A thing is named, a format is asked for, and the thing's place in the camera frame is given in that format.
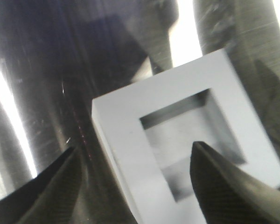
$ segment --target brushed metal surface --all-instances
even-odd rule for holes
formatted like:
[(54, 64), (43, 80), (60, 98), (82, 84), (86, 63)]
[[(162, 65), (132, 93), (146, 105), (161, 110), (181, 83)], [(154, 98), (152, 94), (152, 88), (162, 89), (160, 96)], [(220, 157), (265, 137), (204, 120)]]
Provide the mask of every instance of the brushed metal surface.
[(258, 113), (278, 108), (263, 122), (280, 155), (280, 1), (0, 0), (0, 199), (73, 146), (85, 172), (72, 223), (133, 223), (91, 100), (221, 47)]

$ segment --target white square frame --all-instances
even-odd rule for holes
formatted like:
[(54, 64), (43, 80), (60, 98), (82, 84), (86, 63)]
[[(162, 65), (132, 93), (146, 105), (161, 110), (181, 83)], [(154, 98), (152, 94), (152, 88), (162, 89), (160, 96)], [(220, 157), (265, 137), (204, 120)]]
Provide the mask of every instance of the white square frame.
[(228, 56), (215, 51), (92, 102), (97, 136), (140, 224), (205, 223), (194, 195), (174, 200), (140, 118), (206, 89), (211, 89), (244, 153), (247, 163), (240, 168), (274, 188), (280, 186), (279, 158)]

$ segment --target metal surface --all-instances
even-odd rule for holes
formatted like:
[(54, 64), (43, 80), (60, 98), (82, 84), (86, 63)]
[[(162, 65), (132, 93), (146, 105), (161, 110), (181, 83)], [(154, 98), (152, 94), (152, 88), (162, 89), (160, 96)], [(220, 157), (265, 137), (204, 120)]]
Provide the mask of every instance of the metal surface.
[(198, 58), (200, 46), (227, 48), (280, 155), (280, 0), (194, 1), (200, 44), (192, 6), (0, 0), (0, 199), (75, 146), (85, 169), (72, 222), (134, 222), (93, 132), (91, 100)]

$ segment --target square hole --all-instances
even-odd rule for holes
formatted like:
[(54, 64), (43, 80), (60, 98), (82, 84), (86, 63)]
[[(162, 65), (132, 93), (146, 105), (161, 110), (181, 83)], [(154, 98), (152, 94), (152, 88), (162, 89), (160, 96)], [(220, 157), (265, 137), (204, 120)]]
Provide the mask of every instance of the square hole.
[(194, 141), (205, 141), (236, 164), (245, 162), (210, 90), (166, 106), (140, 120), (176, 202), (193, 194), (189, 163)]

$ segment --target scratch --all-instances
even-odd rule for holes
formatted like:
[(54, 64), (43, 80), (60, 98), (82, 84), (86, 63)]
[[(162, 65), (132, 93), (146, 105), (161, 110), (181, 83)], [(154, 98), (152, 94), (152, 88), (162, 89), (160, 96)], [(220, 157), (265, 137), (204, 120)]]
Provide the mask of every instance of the scratch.
[(71, 139), (71, 137), (69, 137), (69, 139), (67, 139), (67, 140), (66, 140), (66, 144), (68, 144), (68, 143), (69, 143), (70, 139)]
[(62, 87), (62, 94), (64, 95), (64, 85), (63, 85), (63, 79), (61, 80), (61, 87)]

